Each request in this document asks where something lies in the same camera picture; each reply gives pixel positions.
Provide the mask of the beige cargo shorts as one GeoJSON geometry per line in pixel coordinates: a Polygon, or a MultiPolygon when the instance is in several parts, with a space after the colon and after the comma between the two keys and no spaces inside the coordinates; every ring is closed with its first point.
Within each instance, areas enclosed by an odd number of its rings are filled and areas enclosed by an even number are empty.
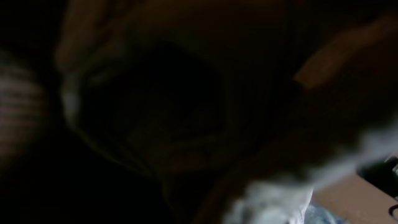
{"type": "Polygon", "coordinates": [[[69,1],[68,127],[180,223],[289,223],[397,149],[396,1],[69,1]]]}

